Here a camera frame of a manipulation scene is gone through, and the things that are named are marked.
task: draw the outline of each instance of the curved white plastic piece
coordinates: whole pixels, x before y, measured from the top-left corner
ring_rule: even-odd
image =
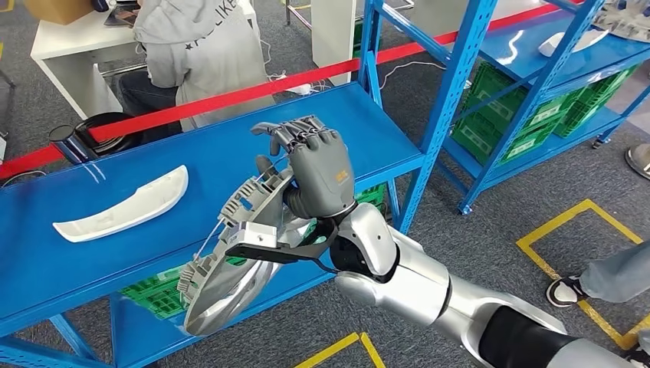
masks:
[[[185,194],[188,174],[181,165],[139,187],[132,196],[96,215],[69,222],[54,222],[54,228],[68,241],[87,242],[121,232],[169,211]]]
[[[608,33],[609,31],[607,30],[600,31],[599,29],[592,29],[591,31],[585,32],[571,52],[578,52],[594,45],[596,42],[602,40],[602,38]],[[539,47],[542,55],[550,58],[550,55],[553,54],[557,45],[562,41],[562,37],[564,37],[564,32],[559,32],[552,35],[548,40],[542,43]]]

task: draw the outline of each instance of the hood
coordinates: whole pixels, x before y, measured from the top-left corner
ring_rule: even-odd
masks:
[[[144,0],[133,30],[145,44],[179,44],[215,29],[216,0]]]

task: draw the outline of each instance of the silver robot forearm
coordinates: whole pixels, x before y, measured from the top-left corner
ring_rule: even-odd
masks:
[[[449,274],[422,246],[389,228],[399,263],[379,283],[340,272],[340,291],[364,304],[392,311],[422,326],[432,325],[490,368],[629,368],[630,363],[587,340],[568,337],[563,324],[511,294],[488,290]]]

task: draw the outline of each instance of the person sitting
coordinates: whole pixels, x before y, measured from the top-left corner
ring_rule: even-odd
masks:
[[[268,81],[259,38],[238,0],[138,2],[142,8],[133,29],[146,52],[147,71],[120,78],[127,113],[151,113]],[[204,127],[273,103],[268,96],[203,113],[148,130],[145,139]]]

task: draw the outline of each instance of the jeans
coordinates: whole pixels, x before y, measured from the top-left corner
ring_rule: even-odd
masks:
[[[151,84],[146,71],[124,74],[119,81],[122,103],[126,113],[134,116],[144,115],[176,106],[178,87],[158,88]],[[178,121],[145,130],[144,143],[161,140],[181,133]]]
[[[580,275],[580,286],[590,297],[624,303],[650,288],[650,241],[609,258],[592,261]],[[639,331],[639,345],[650,353],[650,330]]]

